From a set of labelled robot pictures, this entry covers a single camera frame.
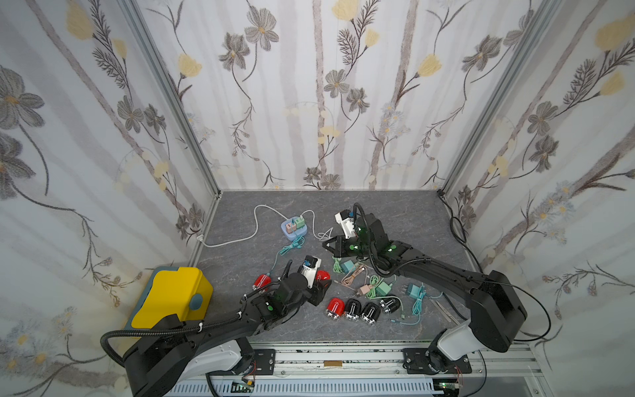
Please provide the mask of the light green charger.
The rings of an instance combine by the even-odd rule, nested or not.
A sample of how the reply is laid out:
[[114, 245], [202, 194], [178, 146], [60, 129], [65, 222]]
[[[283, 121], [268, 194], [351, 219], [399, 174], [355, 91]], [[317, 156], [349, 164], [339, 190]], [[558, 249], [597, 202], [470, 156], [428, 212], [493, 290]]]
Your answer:
[[384, 297], [387, 296], [390, 291], [392, 290], [392, 285], [386, 283], [385, 281], [381, 281], [376, 287], [375, 287], [375, 296], [376, 297]]

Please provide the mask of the black shaver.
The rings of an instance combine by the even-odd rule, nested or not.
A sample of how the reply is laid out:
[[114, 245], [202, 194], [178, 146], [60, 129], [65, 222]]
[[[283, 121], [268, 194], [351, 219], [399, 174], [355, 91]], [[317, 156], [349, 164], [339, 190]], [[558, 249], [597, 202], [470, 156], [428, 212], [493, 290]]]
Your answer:
[[380, 317], [381, 307], [374, 302], [367, 302], [361, 311], [361, 318], [367, 324], [375, 324]]
[[399, 298], [390, 296], [380, 300], [380, 307], [387, 314], [393, 314], [397, 310], [402, 309], [402, 303]]
[[346, 302], [344, 314], [347, 319], [357, 321], [360, 318], [361, 311], [362, 306], [358, 299], [351, 298]]

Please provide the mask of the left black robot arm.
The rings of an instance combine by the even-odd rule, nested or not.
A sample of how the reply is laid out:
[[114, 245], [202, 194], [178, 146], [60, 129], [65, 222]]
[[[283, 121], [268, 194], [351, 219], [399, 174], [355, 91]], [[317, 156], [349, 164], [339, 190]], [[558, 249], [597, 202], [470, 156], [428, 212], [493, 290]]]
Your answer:
[[134, 396], [166, 395], [197, 357], [230, 342], [238, 347], [238, 361], [223, 370], [242, 370], [244, 357], [253, 360], [245, 338], [284, 324], [306, 303], [319, 306], [332, 285], [330, 279], [309, 281], [305, 265], [294, 273], [290, 266], [288, 263], [276, 281], [243, 295], [239, 308], [226, 314], [188, 321], [171, 314], [151, 329], [106, 332], [100, 345], [126, 370]]

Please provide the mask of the teal charger end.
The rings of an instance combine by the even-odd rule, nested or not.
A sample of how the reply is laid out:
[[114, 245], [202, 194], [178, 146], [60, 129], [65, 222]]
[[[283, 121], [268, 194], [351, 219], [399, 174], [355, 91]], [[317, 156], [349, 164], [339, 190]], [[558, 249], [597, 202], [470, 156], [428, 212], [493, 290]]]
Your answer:
[[423, 299], [426, 294], [426, 288], [423, 285], [410, 284], [406, 289], [406, 294], [411, 299]]
[[344, 261], [340, 264], [340, 267], [345, 275], [350, 275], [357, 269], [357, 265], [353, 261]]

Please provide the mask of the red shaver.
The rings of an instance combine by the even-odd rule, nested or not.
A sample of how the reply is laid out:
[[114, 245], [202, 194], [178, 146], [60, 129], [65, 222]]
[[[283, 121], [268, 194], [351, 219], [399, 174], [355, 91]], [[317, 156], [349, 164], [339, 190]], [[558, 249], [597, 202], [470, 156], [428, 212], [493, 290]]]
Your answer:
[[316, 272], [316, 276], [315, 276], [315, 280], [316, 281], [330, 281], [331, 276], [327, 271], [317, 271]]
[[261, 274], [256, 278], [255, 282], [253, 283], [252, 289], [258, 290], [265, 288], [271, 283], [271, 281], [272, 279], [269, 274]]
[[332, 298], [327, 305], [326, 314], [331, 319], [340, 319], [345, 311], [345, 302], [340, 298]]

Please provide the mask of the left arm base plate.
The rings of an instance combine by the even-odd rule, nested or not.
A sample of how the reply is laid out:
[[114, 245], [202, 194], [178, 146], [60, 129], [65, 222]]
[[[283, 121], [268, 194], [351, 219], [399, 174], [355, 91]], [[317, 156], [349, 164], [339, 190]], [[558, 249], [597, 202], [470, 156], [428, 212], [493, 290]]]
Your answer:
[[240, 360], [234, 369], [236, 375], [273, 375], [276, 363], [276, 350], [256, 349]]

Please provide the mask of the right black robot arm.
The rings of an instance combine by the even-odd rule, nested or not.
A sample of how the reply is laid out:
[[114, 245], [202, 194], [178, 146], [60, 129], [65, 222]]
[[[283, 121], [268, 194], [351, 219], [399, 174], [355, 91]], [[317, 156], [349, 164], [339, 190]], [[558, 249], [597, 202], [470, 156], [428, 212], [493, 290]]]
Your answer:
[[381, 277], [403, 276], [431, 286], [461, 302], [469, 317], [433, 339], [428, 357], [438, 362], [457, 362], [481, 349], [505, 353], [515, 342], [529, 314], [514, 286], [499, 271], [483, 274], [437, 260], [416, 247], [392, 239], [382, 222], [355, 203], [338, 213], [342, 234], [322, 246], [337, 258], [367, 259]]

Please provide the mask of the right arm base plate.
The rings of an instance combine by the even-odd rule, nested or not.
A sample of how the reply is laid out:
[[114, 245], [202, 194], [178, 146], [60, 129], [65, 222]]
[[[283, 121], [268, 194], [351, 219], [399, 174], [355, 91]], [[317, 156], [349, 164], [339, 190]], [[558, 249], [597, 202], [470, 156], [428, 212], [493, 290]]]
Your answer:
[[472, 367], [467, 356], [451, 361], [436, 350], [427, 348], [405, 348], [403, 368], [409, 375], [460, 375], [471, 374]]

